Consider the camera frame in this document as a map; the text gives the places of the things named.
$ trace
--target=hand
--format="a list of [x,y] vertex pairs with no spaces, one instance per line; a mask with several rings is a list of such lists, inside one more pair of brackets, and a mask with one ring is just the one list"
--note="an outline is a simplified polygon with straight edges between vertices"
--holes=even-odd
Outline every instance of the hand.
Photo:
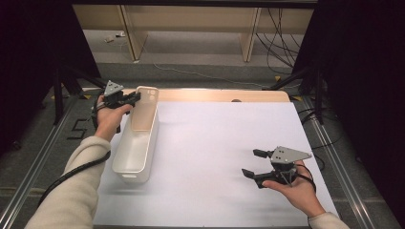
[[[305,165],[302,160],[296,161],[295,164]],[[299,174],[310,178],[310,173],[304,167],[297,166],[297,171]],[[282,193],[292,206],[303,211],[309,218],[325,213],[325,209],[316,197],[312,185],[300,177],[292,182],[292,187],[272,180],[265,180],[262,185]]]
[[[100,96],[97,100],[97,103],[102,102],[104,95]],[[108,141],[113,139],[113,136],[117,132],[117,127],[121,123],[122,116],[131,111],[133,107],[129,104],[125,104],[121,107],[110,109],[102,108],[97,112],[97,123],[98,127],[95,135],[102,137]]]

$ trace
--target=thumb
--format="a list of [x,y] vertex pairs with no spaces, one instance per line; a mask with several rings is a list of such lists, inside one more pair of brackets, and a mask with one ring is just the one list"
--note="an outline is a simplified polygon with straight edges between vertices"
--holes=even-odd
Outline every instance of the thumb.
[[273,180],[265,180],[263,181],[262,185],[278,192],[282,192],[282,190],[285,188],[285,185]]

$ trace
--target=sweater sleeve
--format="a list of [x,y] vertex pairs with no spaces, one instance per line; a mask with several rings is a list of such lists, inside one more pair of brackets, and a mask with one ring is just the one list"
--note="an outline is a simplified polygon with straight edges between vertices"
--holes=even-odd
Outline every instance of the sweater sleeve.
[[[85,163],[102,158],[110,143],[97,136],[84,139],[71,155],[64,174]],[[28,224],[32,228],[93,228],[98,202],[97,188],[105,162],[88,168],[53,189]]]
[[309,226],[312,229],[348,229],[342,220],[333,213],[324,213],[314,218],[309,218]]

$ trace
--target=person's right hand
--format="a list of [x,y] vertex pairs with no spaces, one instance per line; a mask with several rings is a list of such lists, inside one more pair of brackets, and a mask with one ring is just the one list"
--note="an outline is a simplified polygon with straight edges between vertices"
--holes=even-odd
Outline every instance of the person's right hand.
[[[296,161],[295,164],[305,165],[302,160]],[[297,171],[299,174],[310,178],[310,173],[304,167],[297,166]],[[262,185],[282,193],[292,206],[303,211],[309,218],[325,213],[325,209],[316,197],[312,184],[303,178],[297,177],[292,182],[292,186],[272,180],[265,180]]]

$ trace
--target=white sheet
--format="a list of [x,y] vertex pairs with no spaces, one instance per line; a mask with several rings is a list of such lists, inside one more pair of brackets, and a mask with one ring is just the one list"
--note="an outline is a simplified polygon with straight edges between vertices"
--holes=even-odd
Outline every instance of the white sheet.
[[[123,183],[110,158],[98,189],[95,225],[308,225],[307,217],[284,196],[258,189],[241,170],[272,170],[268,158],[254,156],[253,149],[272,151],[280,145],[311,153],[292,103],[160,102],[158,112],[160,130],[149,180]],[[112,156],[121,137],[112,141]],[[314,157],[305,163],[320,201],[336,214]]]

